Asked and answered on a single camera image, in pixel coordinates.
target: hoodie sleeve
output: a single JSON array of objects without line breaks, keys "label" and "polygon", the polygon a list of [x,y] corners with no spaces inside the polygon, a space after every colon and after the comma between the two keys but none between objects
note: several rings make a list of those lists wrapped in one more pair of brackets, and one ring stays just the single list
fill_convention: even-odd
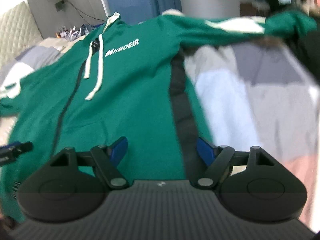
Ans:
[{"label": "hoodie sleeve", "polygon": [[199,19],[183,15],[164,15],[163,30],[171,39],[178,38],[186,47],[211,44],[213,46],[241,42],[264,35],[287,38],[294,34],[306,35],[316,23],[299,11],[287,11],[270,18],[236,17],[230,19]]},{"label": "hoodie sleeve", "polygon": [[55,64],[34,71],[31,67],[28,70],[28,65],[17,63],[0,88],[0,116],[18,114],[28,105],[32,92],[37,90],[43,76],[46,76],[47,71],[54,68]]}]

